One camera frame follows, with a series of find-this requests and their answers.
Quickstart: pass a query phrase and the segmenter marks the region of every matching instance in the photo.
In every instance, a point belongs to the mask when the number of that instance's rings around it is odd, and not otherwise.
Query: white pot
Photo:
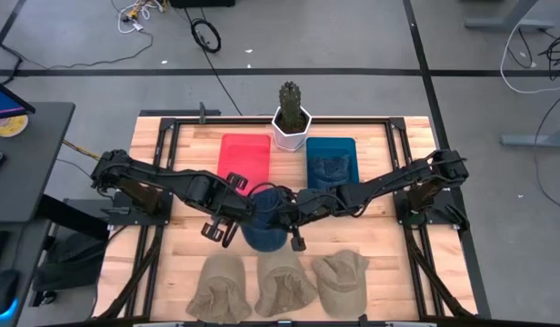
[[[308,129],[310,128],[310,123],[313,117],[301,106],[300,110],[306,115],[306,128],[302,133],[296,134],[285,134],[282,132],[280,127],[276,125],[276,117],[280,114],[280,107],[276,109],[274,118],[272,118],[272,127],[274,128],[274,139],[276,140],[276,145],[286,151],[294,152],[298,150],[302,144],[306,142],[306,137],[308,137]]]

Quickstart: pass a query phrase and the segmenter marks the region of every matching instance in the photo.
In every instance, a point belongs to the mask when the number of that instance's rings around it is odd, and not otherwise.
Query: cactus
[[[287,134],[302,133],[306,119],[300,111],[300,87],[289,81],[280,87],[280,126]]]

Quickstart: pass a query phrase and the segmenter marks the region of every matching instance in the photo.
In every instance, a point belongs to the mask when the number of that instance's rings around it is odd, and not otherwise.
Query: black desk
[[[38,214],[45,198],[52,201],[43,191],[75,109],[70,103],[32,105],[36,113],[27,128],[10,139],[0,137],[0,151],[7,157],[0,166],[0,231],[8,232],[0,271],[14,267],[20,272],[15,313],[0,326],[15,326],[25,305],[51,225]],[[19,223],[7,223],[8,219]]]

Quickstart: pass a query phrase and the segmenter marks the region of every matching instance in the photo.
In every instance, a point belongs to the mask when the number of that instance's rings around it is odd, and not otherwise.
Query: beige cap
[[[260,299],[255,311],[262,317],[299,310],[316,298],[296,253],[284,247],[258,256]]]
[[[367,306],[365,270],[369,261],[350,250],[313,260],[318,296],[334,318],[357,318]]]
[[[187,313],[203,322],[239,323],[252,309],[245,301],[245,269],[242,259],[216,254],[205,260]]]

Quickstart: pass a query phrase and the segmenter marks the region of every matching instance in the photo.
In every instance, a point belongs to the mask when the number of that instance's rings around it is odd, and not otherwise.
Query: blue light
[[[10,320],[14,316],[15,309],[17,309],[17,299],[15,299],[13,303],[11,303],[11,306],[9,307],[9,309],[7,309],[6,312],[0,314],[0,321]]]

